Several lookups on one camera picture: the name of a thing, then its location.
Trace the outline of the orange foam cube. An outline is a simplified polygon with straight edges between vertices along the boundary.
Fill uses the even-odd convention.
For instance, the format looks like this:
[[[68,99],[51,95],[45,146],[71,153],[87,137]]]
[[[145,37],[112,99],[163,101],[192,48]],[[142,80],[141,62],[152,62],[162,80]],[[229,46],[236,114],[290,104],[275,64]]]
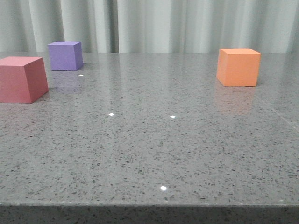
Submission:
[[[219,49],[216,78],[223,86],[255,87],[261,53],[249,48]]]

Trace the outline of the purple foam cube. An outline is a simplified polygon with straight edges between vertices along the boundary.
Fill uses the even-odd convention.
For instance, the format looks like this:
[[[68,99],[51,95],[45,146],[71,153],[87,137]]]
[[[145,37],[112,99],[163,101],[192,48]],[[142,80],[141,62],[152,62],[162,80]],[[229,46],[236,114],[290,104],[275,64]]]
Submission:
[[[81,42],[53,42],[48,50],[51,70],[77,71],[83,67]]]

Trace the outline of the red foam cube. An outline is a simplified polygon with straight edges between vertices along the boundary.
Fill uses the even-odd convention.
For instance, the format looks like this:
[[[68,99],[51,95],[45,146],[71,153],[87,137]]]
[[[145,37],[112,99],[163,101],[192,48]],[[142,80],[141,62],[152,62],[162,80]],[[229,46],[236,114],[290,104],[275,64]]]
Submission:
[[[43,58],[9,56],[0,60],[2,103],[33,103],[48,91]]]

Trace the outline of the pale green curtain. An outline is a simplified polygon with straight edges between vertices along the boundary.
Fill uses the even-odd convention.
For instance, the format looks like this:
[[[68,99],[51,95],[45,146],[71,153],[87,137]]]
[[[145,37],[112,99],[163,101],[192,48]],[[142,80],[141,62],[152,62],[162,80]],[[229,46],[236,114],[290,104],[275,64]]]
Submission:
[[[296,0],[3,0],[0,50],[45,52],[80,41],[84,52],[214,53],[299,50]]]

